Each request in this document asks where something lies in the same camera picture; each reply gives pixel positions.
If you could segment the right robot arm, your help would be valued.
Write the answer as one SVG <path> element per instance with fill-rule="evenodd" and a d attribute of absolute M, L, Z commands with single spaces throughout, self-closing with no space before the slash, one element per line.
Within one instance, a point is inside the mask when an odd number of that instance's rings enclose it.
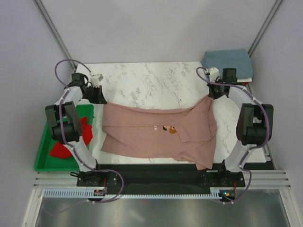
<path fill-rule="evenodd" d="M 234 180 L 232 172 L 243 170 L 252 150 L 265 146 L 271 139 L 274 108 L 258 101 L 245 85 L 237 82 L 236 69 L 224 69 L 223 76 L 220 76 L 217 68 L 210 68 L 205 74 L 209 80 L 207 86 L 212 99 L 226 96 L 240 108 L 236 125 L 237 142 L 224 160 L 226 170 L 217 174 L 218 183 L 228 186 Z"/>

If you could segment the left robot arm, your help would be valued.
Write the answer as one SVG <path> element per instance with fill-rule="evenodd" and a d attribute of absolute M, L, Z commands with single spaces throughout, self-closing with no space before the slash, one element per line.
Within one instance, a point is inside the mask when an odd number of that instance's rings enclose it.
<path fill-rule="evenodd" d="M 92 104 L 106 105 L 102 86 L 88 85 L 89 79 L 82 73 L 73 73 L 71 82 L 65 86 L 61 98 L 45 107 L 45 114 L 53 140 L 71 151 L 81 172 L 89 172 L 87 180 L 93 186 L 104 181 L 104 175 L 97 170 L 98 162 L 89 152 L 83 139 L 83 127 L 76 106 L 81 99 Z"/>

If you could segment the pink printed t-shirt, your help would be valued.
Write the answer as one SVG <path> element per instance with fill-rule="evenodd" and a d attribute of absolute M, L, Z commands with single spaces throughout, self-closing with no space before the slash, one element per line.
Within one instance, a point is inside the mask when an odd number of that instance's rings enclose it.
<path fill-rule="evenodd" d="M 141 109 L 107 103 L 102 151 L 136 158 L 172 158 L 213 167 L 217 122 L 213 99 L 204 96 L 190 108 Z"/>

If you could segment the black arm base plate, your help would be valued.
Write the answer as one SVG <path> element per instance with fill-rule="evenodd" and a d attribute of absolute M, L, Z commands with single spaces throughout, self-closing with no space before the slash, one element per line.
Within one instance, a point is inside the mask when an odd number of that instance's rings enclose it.
<path fill-rule="evenodd" d="M 121 183 L 118 174 L 122 176 L 125 186 L 156 183 L 201 187 L 245 186 L 242 172 L 227 171 L 221 164 L 214 167 L 214 170 L 197 170 L 194 164 L 98 164 L 99 172 L 80 171 L 71 173 L 71 176 L 78 178 L 78 186 L 114 186 Z"/>

